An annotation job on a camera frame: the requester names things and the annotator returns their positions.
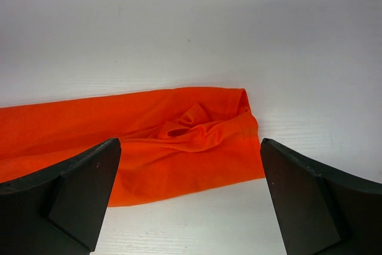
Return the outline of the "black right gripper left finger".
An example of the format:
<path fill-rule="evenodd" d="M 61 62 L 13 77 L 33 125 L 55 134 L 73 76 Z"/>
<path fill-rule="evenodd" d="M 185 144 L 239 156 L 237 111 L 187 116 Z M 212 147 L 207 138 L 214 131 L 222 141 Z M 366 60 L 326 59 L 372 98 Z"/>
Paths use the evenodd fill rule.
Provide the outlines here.
<path fill-rule="evenodd" d="M 90 254 L 121 158 L 118 139 L 1 183 L 1 254 Z"/>

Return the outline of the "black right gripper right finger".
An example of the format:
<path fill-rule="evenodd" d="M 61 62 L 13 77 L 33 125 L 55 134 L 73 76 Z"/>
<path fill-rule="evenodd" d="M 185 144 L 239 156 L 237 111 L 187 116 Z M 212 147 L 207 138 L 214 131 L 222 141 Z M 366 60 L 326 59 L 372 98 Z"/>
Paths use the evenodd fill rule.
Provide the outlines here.
<path fill-rule="evenodd" d="M 381 254 L 381 184 L 273 139 L 261 159 L 287 254 Z"/>

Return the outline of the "orange t shirt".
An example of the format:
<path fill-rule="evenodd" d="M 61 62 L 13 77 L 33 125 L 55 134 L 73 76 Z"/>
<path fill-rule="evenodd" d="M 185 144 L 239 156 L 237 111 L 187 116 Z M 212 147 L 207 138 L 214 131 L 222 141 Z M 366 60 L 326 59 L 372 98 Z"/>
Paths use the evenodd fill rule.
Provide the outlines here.
<path fill-rule="evenodd" d="M 132 206 L 264 177 L 243 88 L 184 87 L 3 107 L 1 181 L 109 138 L 121 160 L 109 204 Z"/>

